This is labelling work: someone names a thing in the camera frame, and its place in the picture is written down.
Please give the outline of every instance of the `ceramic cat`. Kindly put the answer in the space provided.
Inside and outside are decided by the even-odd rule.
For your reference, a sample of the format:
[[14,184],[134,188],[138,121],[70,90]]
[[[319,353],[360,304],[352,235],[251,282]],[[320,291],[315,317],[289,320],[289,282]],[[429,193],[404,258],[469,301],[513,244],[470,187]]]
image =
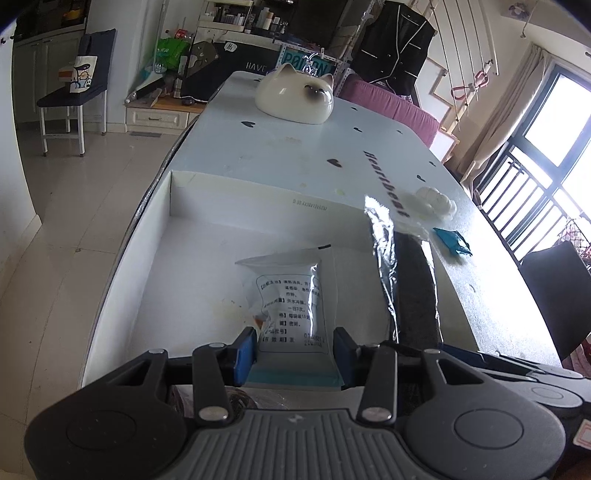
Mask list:
[[333,76],[313,77],[284,63],[261,80],[255,104],[259,110],[301,124],[322,124],[333,110]]

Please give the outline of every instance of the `tile floor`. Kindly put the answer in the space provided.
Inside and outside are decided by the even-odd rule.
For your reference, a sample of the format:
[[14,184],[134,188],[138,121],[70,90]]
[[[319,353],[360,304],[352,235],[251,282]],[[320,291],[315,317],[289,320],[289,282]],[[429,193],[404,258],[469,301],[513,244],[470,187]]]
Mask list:
[[0,469],[34,477],[26,425],[72,393],[96,309],[131,216],[176,138],[87,134],[49,142],[18,132],[43,223],[0,300]]

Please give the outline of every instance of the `black stool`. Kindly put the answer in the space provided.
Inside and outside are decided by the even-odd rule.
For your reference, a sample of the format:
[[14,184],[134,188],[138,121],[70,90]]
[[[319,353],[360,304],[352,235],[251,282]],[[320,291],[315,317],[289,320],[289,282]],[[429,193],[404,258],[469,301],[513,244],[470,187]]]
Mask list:
[[[83,125],[83,105],[94,97],[103,94],[102,108],[102,134],[107,133],[107,86],[109,79],[109,69],[111,68],[111,57],[113,55],[113,45],[115,44],[116,30],[107,30],[86,34],[80,39],[78,47],[79,56],[96,56],[95,73],[92,78],[91,87],[82,93],[70,93],[70,84],[51,92],[49,95],[39,99],[37,106],[41,122],[41,139],[43,141],[43,155],[47,156],[48,138],[77,138],[80,146],[80,156],[84,157],[84,125]],[[65,134],[47,134],[45,131],[45,108],[66,107],[66,133]],[[70,107],[75,106],[78,110],[78,134],[71,134],[70,131]]]

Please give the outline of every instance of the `chair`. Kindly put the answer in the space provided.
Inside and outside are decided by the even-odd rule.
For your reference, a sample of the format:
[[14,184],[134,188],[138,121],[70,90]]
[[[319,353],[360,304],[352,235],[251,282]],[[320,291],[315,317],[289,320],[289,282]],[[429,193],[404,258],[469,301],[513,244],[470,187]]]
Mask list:
[[527,254],[520,271],[562,361],[591,332],[591,274],[570,242]]
[[[107,30],[86,34],[80,39],[78,47],[79,56],[96,56],[95,73],[92,79],[91,87],[82,93],[70,93],[70,84],[51,92],[49,95],[39,99],[39,117],[41,123],[41,139],[43,141],[43,156],[47,156],[48,138],[77,138],[80,147],[80,156],[84,157],[84,125],[83,125],[83,105],[94,97],[103,94],[102,108],[102,135],[107,132],[107,86],[109,79],[109,69],[111,68],[111,57],[113,55],[113,45],[115,44],[116,30]],[[65,134],[47,134],[45,130],[45,108],[66,107],[66,133]],[[78,133],[71,134],[70,128],[70,107],[75,106],[78,110]]]

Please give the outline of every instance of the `window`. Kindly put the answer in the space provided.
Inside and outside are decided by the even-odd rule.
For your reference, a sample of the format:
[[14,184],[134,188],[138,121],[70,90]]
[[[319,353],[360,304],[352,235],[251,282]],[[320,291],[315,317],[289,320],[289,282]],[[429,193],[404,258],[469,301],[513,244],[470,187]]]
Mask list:
[[478,190],[518,260],[568,238],[591,265],[591,84],[556,67]]

